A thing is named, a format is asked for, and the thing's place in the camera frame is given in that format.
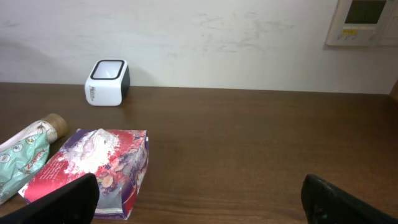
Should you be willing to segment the teal wet wipes pouch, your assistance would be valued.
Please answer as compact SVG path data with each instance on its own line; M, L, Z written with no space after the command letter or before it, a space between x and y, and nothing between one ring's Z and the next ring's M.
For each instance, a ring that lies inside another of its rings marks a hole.
M47 135L41 133L27 136L1 153L1 204L41 170L49 156L49 149Z

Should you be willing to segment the red purple tissue pack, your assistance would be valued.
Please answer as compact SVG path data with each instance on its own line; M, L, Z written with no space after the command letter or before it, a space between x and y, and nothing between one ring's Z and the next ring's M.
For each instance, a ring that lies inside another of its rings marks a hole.
M148 146L145 130L78 129L19 195L31 203L92 173L99 190L95 218L127 220L147 170Z

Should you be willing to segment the white tube with cork cap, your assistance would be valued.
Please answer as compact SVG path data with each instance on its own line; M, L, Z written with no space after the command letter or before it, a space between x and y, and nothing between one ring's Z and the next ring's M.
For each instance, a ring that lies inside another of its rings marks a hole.
M44 133L50 144L64 137L68 133L67 122L58 114L51 113L38 121L28 125L12 138L1 144L1 152L15 145L18 141L35 134Z

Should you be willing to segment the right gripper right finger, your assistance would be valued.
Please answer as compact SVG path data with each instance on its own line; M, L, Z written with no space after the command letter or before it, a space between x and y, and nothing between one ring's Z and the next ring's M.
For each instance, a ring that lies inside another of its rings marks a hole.
M320 177L306 175L301 201L308 224L397 224L397 219Z

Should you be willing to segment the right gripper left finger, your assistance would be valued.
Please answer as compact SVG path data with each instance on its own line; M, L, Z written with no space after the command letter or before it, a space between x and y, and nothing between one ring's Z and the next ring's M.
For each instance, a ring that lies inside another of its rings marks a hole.
M1 223L91 223L100 197L94 174L85 174L46 196L1 217Z

